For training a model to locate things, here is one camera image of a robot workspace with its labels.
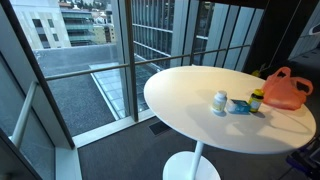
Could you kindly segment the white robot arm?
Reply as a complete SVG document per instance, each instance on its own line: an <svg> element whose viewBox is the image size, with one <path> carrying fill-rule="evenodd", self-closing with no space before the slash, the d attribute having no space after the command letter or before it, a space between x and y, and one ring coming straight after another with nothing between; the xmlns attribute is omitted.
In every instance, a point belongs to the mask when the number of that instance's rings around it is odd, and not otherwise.
<svg viewBox="0 0 320 180"><path fill-rule="evenodd" d="M308 32L309 35L318 35L319 33L320 33L320 24L313 26Z"/></svg>

